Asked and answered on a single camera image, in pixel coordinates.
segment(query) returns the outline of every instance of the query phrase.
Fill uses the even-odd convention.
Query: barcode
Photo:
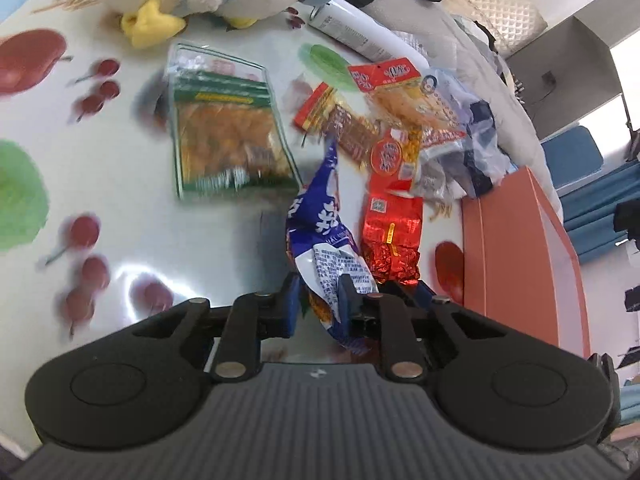
[[[398,180],[411,180],[414,177],[415,164],[403,162],[398,171]]]
[[[382,200],[381,198],[372,198],[371,210],[376,213],[386,213],[386,200]]]
[[[393,57],[384,48],[376,45],[371,40],[367,40],[367,43],[360,48],[359,52],[367,59],[375,62],[386,61]]]
[[[362,47],[364,45],[367,44],[367,42],[369,41],[364,35],[360,34],[357,30],[354,30],[353,28],[349,27],[349,25],[343,25],[344,26],[344,30],[342,31],[343,34],[341,34],[341,39],[345,41],[345,43],[348,41],[351,44],[356,45],[357,47]]]

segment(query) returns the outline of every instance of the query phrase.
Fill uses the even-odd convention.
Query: snack package
[[[349,336],[349,313],[338,304],[338,279],[349,274],[361,294],[378,289],[338,215],[337,165],[337,146],[332,140],[311,184],[289,209],[287,251],[310,291],[311,307],[322,325],[343,346],[363,354],[369,349],[366,341]]]
[[[350,159],[366,166],[372,147],[380,139],[377,128],[353,113],[326,83],[318,85],[294,118],[305,135],[336,139]]]
[[[378,283],[415,285],[422,235],[422,199],[371,192],[362,227],[362,255]]]
[[[455,78],[433,68],[420,74],[406,58],[349,70],[379,117],[404,132],[403,160],[415,165],[416,174],[425,161],[437,160],[471,197],[500,182],[509,160],[498,149],[491,109]],[[417,136],[419,160],[412,149]]]
[[[248,188],[297,190],[297,171],[266,72],[202,50],[179,48],[169,70],[178,195],[208,196]],[[203,66],[217,72],[200,70]]]

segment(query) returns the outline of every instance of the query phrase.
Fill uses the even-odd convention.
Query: metal screw
[[[433,298],[431,298],[431,301],[433,301],[433,303],[437,303],[437,304],[445,304],[445,303],[451,303],[451,298],[449,296],[443,296],[441,294],[436,294]]]
[[[411,361],[400,361],[391,366],[391,371],[396,377],[402,379],[415,379],[422,375],[422,367]]]
[[[237,379],[246,372],[246,366],[237,361],[226,361],[216,366],[216,374],[225,379]]]

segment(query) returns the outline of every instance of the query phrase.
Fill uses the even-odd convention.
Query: red snack package
[[[421,198],[370,193],[362,227],[362,256],[377,282],[417,283],[421,234]]]
[[[378,130],[365,118],[351,112],[335,88],[321,83],[293,119],[305,135],[335,138],[356,164],[366,167],[369,152],[380,139]]]
[[[436,76],[423,78],[404,57],[348,69],[374,115],[393,128],[389,135],[397,141],[396,145],[385,138],[371,150],[371,165],[377,173],[371,179],[373,189],[409,191],[421,164],[418,159],[465,151],[466,129],[451,103],[436,91]],[[394,173],[386,170],[389,164],[381,154],[392,158],[398,145],[401,156],[394,157]]]

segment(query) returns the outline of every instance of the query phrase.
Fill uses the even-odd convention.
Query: curtain
[[[613,230],[616,204],[640,198],[640,162],[634,160],[561,197],[564,228],[580,263],[593,260],[624,240]]]

